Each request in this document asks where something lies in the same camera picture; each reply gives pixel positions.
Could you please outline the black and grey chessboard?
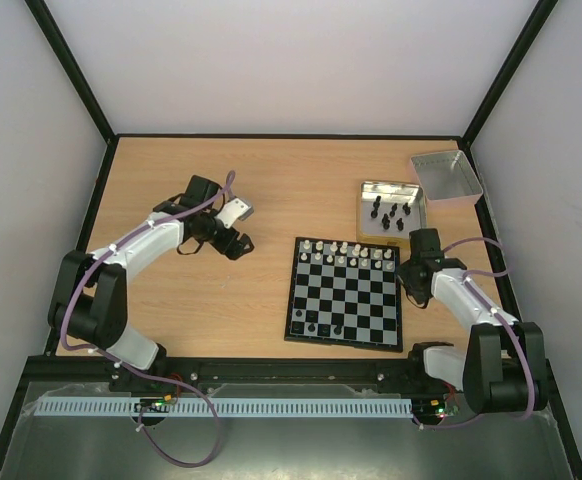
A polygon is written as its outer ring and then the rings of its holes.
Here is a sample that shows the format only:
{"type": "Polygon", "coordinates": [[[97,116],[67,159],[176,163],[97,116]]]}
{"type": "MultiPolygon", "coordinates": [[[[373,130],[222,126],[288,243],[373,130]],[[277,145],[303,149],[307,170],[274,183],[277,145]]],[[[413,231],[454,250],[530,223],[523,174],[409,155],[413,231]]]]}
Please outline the black and grey chessboard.
{"type": "Polygon", "coordinates": [[[360,349],[403,351],[401,287],[395,246],[295,239],[284,339],[360,349]],[[303,242],[311,242],[311,250],[303,242]],[[307,261],[300,260],[305,252],[307,261]],[[301,319],[295,312],[304,312],[301,319]],[[316,332],[307,327],[316,325],[316,332]],[[302,325],[301,334],[294,326],[302,325]],[[336,336],[334,328],[343,327],[336,336]]]}

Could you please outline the gold metal tin with pieces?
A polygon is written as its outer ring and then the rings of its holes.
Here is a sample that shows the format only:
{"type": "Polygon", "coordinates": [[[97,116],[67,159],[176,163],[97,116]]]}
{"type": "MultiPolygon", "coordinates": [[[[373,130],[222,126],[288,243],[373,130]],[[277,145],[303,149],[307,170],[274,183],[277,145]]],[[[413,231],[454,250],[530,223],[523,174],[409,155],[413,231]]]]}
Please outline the gold metal tin with pieces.
{"type": "Polygon", "coordinates": [[[410,233],[427,226],[425,197],[417,184],[364,181],[357,201],[357,240],[408,248],[410,233]]]}

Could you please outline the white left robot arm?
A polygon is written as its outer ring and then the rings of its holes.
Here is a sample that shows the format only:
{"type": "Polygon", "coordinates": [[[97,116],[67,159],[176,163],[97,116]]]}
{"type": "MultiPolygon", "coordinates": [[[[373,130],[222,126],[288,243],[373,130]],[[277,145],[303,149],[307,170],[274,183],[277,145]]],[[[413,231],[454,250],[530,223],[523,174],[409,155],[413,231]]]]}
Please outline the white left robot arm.
{"type": "Polygon", "coordinates": [[[235,224],[250,216],[253,207],[233,193],[234,180],[233,172],[223,185],[194,175],[184,192],[158,204],[120,239],[91,252],[66,254],[48,314],[62,348],[97,351],[149,371],[162,348],[131,325],[128,286],[163,254],[190,240],[209,244],[232,261],[251,253],[252,240],[235,224]]]}

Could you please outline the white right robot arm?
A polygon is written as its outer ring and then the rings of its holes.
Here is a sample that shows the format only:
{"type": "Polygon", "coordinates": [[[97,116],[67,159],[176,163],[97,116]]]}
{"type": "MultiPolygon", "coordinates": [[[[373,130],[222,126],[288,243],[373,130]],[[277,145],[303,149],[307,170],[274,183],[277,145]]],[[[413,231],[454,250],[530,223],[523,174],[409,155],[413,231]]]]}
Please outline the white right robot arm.
{"type": "Polygon", "coordinates": [[[441,247],[435,228],[409,234],[410,257],[397,268],[408,298],[421,308],[435,299],[469,334],[461,352],[447,342],[413,346],[407,379],[426,392],[443,381],[464,394],[476,414],[517,413],[521,420],[549,401],[544,337],[533,322],[522,322],[498,306],[475,282],[471,270],[441,247]]]}

